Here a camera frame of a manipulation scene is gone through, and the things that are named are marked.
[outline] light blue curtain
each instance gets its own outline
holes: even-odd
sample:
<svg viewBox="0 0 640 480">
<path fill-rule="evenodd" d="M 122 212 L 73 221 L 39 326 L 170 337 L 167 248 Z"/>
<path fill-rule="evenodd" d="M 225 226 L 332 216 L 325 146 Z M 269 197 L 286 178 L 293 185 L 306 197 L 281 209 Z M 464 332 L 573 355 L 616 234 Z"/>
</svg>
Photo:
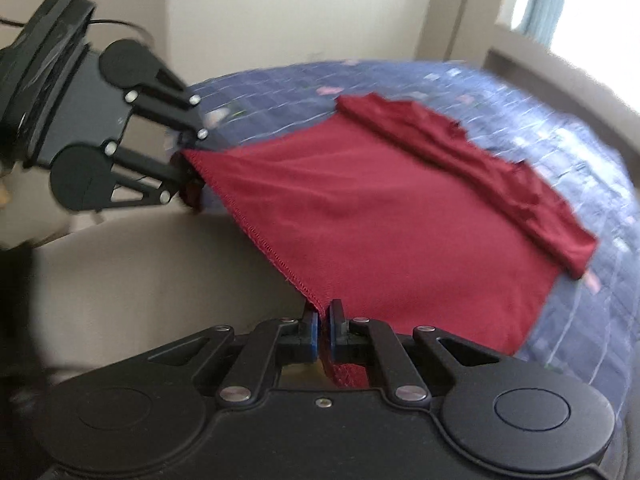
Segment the light blue curtain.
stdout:
<svg viewBox="0 0 640 480">
<path fill-rule="evenodd" d="M 551 45 L 564 0 L 529 0 L 518 30 L 545 46 Z"/>
</svg>

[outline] white wall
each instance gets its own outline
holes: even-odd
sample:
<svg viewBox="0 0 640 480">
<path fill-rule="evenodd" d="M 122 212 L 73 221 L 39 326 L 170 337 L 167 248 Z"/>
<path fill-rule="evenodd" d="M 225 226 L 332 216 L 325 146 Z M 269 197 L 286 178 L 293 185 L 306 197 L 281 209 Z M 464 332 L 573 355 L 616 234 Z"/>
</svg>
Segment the white wall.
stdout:
<svg viewBox="0 0 640 480">
<path fill-rule="evenodd" d="M 429 0 L 168 0 L 188 82 L 318 59 L 412 59 Z"/>
</svg>

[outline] black cable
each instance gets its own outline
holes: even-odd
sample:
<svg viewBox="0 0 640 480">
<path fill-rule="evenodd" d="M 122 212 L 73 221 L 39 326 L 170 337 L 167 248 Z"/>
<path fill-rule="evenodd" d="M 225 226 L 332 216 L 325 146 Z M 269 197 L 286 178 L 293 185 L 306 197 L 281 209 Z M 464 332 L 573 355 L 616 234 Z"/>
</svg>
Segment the black cable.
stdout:
<svg viewBox="0 0 640 480">
<path fill-rule="evenodd" d="M 137 23 L 126 22 L 125 20 L 91 20 L 89 23 L 91 25 L 98 25 L 99 23 L 111 23 L 113 25 L 124 25 L 125 27 L 129 27 L 135 30 L 145 41 L 146 46 L 148 46 L 151 49 L 153 49 L 154 47 L 154 43 L 155 43 L 154 37 L 151 35 L 151 33 L 148 30 L 146 30 L 145 27 L 142 27 L 142 25 L 138 25 Z"/>
<path fill-rule="evenodd" d="M 24 27 L 26 23 L 23 22 L 14 22 L 14 20 L 8 20 L 6 18 L 0 18 L 1 25 L 7 25 L 9 27 Z"/>
<path fill-rule="evenodd" d="M 125 27 L 132 28 L 135 30 L 145 41 L 146 46 L 153 49 L 154 47 L 154 37 L 153 35 L 146 30 L 145 27 L 138 25 L 133 22 L 126 22 L 125 20 L 91 20 L 89 22 L 90 25 L 100 25 L 101 23 L 110 23 L 113 25 L 123 25 Z M 8 20 L 7 18 L 0 17 L 0 25 L 7 25 L 8 27 L 24 27 L 26 23 L 23 22 L 15 22 L 14 20 Z"/>
</svg>

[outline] red towel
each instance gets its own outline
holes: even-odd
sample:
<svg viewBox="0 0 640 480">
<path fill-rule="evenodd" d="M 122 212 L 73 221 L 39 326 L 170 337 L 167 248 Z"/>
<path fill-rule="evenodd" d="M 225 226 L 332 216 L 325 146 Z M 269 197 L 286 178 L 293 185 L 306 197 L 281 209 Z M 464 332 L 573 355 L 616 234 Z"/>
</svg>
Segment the red towel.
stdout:
<svg viewBox="0 0 640 480">
<path fill-rule="evenodd" d="M 341 96 L 307 130 L 186 156 L 320 312 L 341 298 L 399 333 L 430 324 L 511 354 L 596 247 L 526 163 L 415 102 Z"/>
</svg>

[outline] bed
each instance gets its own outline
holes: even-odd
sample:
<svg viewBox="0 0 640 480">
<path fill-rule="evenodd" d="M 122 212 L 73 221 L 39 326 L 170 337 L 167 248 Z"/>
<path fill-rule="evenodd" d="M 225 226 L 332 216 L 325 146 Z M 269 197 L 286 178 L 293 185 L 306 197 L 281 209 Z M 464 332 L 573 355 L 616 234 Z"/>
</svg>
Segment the bed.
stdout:
<svg viewBox="0 0 640 480">
<path fill-rule="evenodd" d="M 375 91 L 421 102 L 461 121 L 468 138 L 494 155 L 526 160 L 600 243 L 583 279 L 558 279 L 518 357 L 592 384 L 620 423 L 638 339 L 640 210 L 620 155 L 588 126 L 455 62 L 318 62 L 226 75 L 193 91 L 203 112 L 224 108 L 217 133 L 231 146 L 292 134 L 325 120 L 338 94 Z M 199 147 L 214 146 L 207 139 Z M 222 204 L 207 189 L 202 206 Z"/>
</svg>

